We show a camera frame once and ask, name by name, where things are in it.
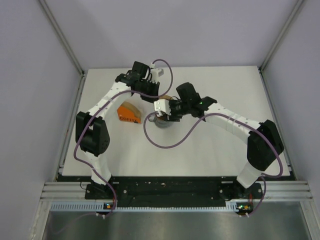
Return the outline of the brown paper coffee filter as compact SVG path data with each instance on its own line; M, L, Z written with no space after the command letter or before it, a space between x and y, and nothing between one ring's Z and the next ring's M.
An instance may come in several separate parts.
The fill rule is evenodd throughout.
M169 96L169 95L163 95L163 96L161 96L159 99L164 99L164 100L170 100L172 97L171 96Z

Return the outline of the grey glass coffee server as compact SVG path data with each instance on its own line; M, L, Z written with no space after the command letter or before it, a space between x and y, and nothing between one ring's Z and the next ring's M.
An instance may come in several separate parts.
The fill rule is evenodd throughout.
M174 124L172 121L165 121L164 116L158 117L156 114L148 117L147 119L160 129L167 129Z

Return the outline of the orange coffee filter packet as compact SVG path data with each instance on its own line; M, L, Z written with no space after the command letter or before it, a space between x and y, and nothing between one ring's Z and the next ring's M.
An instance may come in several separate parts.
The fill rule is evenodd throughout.
M142 113L141 111L130 102L123 102L117 109L118 119L122 122L141 124Z

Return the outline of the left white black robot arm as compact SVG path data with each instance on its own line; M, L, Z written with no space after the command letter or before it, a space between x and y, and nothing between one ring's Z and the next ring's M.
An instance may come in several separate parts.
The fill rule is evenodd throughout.
M136 61L130 70L116 77L109 91L90 110L76 115L73 158L91 169L91 179L98 184L96 192L102 198L109 198L114 191L108 183L112 174L106 159L111 142L107 121L133 94L154 102L159 96L159 78L163 74L164 70L153 63L148 66Z

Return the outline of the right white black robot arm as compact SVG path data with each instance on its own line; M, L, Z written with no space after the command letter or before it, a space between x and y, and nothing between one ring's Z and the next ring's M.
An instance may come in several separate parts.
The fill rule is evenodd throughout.
M167 122L178 122L183 116L191 115L226 130L246 144L246 164L229 186L219 190L225 199L246 198L252 191L252 185L258 178L266 176L266 170L274 161L279 165L279 172L274 177L283 175L280 154L284 145L273 121L261 122L241 116L212 97L201 97L189 82L179 85L176 91L178 99L166 97L155 103L158 116L163 116Z

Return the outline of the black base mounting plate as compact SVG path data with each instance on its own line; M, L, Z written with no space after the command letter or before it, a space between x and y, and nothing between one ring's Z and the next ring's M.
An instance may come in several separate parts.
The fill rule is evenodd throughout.
M258 200L263 195L260 183L244 188L234 176L113 176L108 183L119 201L182 196Z

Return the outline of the left aluminium corner post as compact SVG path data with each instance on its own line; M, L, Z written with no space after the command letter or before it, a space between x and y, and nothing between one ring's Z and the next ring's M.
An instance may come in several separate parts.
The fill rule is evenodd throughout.
M65 37L65 34L63 33L61 27L59 26L53 12L51 11L48 3L46 0L37 0L36 1L41 10L43 11L43 14L45 15L47 21L49 22L54 34L56 35L60 45L62 46L63 50L65 51L67 57L69 58L70 62L72 63L73 67L77 71L77 73L80 76L84 75L84 70L78 61L71 45L69 44L67 38Z

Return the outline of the aluminium corner post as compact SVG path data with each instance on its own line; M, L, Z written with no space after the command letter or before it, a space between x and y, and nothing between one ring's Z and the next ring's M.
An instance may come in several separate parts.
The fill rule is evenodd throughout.
M296 18L299 16L306 2L306 0L297 0L295 2L293 9L290 11L289 16L287 17L286 21L281 27L278 35L276 36L274 42L271 45L271 48L267 52L262 64L258 68L261 73L263 73L266 70L274 55L277 53L279 47L281 46L282 42L284 41L286 35L293 26Z
M77 73L80 76L84 75L84 70L78 61L71 45L69 44L67 38L65 37L65 34L63 33L61 27L59 26L53 12L51 11L48 3L46 0L37 0L36 1L41 10L43 11L43 14L45 15L47 21L49 22L54 34L56 35L60 45L62 46L63 50L65 51L67 57L69 58L70 62L72 63L73 67L77 71Z

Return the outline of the aluminium front frame rail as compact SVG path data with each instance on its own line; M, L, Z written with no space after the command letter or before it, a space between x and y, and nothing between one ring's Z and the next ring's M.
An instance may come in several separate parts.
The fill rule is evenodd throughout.
M46 182L40 195L41 201L83 201L85 186L78 182ZM313 200L306 181L267 181L266 202L301 202Z

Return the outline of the right aluminium corner post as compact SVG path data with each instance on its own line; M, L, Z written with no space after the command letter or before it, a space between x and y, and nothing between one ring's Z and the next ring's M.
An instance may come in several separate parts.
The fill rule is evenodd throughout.
M296 18L299 16L306 2L306 0L297 0L295 2L293 9L290 11L289 16L287 17L286 21L281 27L278 35L276 36L274 42L271 45L271 48L267 52L262 64L258 68L261 73L263 73L266 70L274 55L277 53L279 47L281 46L282 42L284 41L286 35L293 26Z

